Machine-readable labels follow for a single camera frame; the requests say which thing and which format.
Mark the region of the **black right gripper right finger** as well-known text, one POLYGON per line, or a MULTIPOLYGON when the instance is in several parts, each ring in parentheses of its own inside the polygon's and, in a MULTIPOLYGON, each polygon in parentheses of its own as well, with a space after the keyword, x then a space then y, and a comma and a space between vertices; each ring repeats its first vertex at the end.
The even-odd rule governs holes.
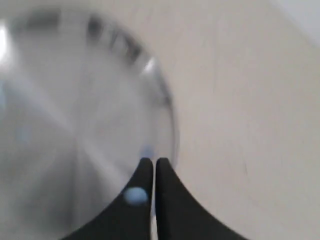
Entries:
POLYGON ((201 206, 167 158, 156 162, 155 212, 159 240, 245 239, 201 206))

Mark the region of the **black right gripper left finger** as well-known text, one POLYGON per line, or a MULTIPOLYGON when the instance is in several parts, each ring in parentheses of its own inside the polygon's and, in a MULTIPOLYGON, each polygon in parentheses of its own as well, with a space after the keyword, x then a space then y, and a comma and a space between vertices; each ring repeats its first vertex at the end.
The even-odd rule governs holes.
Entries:
POLYGON ((139 161, 132 177, 120 194, 94 219, 67 235, 65 240, 149 240, 151 239, 151 205, 153 163, 149 158, 139 161), (141 188, 146 200, 133 205, 125 193, 141 188))

